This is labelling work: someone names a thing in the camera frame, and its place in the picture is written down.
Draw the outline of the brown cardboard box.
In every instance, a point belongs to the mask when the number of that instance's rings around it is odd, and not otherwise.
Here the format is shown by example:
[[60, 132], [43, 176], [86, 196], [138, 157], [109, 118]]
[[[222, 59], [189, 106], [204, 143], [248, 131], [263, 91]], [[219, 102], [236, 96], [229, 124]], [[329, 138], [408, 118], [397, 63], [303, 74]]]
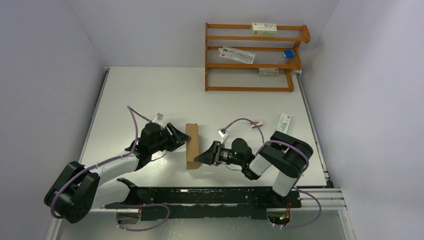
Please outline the brown cardboard box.
[[186, 143], [186, 169], [196, 170], [201, 166], [195, 158], [200, 155], [199, 129], [197, 123], [187, 123], [185, 125], [185, 134], [191, 137]]

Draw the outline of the orange wooden shelf rack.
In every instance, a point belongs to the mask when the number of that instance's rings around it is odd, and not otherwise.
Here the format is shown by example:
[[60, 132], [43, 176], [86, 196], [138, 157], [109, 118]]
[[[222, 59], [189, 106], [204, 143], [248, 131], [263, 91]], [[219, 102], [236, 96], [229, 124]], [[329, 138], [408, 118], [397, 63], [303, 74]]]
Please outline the orange wooden shelf rack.
[[[205, 24], [205, 72], [256, 73], [258, 68], [277, 68], [279, 76], [285, 76], [287, 84], [282, 87], [241, 86], [229, 84], [212, 85], [204, 81], [206, 91], [241, 92], [293, 92], [295, 89], [292, 73], [302, 66], [299, 55], [301, 43], [309, 43], [310, 32], [306, 25], [276, 25], [277, 35], [253, 36], [250, 24], [206, 23]], [[246, 64], [220, 56], [218, 48], [231, 47], [255, 54], [253, 64]], [[295, 51], [295, 57], [287, 59], [283, 52]]]

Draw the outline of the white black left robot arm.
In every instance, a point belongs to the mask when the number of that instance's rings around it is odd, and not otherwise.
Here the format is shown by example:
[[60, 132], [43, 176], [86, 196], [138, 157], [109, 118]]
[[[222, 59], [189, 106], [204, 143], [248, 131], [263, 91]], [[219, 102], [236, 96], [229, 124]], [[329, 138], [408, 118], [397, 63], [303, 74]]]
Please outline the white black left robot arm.
[[123, 174], [138, 171], [152, 160], [157, 152], [173, 152], [191, 137], [171, 123], [161, 126], [147, 123], [140, 137], [113, 157], [92, 166], [77, 161], [68, 163], [44, 197], [44, 204], [57, 218], [77, 223], [95, 208], [123, 205], [132, 208], [141, 202], [139, 188]]

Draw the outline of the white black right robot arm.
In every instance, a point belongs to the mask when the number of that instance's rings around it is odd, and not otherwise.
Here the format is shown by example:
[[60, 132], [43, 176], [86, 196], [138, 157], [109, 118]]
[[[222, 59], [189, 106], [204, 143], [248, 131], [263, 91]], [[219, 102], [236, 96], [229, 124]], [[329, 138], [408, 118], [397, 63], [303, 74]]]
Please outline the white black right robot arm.
[[237, 165], [249, 180], [258, 180], [271, 166], [278, 170], [272, 185], [270, 202], [282, 207], [289, 200], [289, 192], [296, 186], [302, 174], [309, 167], [314, 151], [312, 147], [286, 133], [275, 131], [270, 140], [253, 153], [252, 148], [242, 138], [236, 138], [231, 148], [214, 141], [205, 152], [194, 158], [195, 162], [218, 166], [222, 163]]

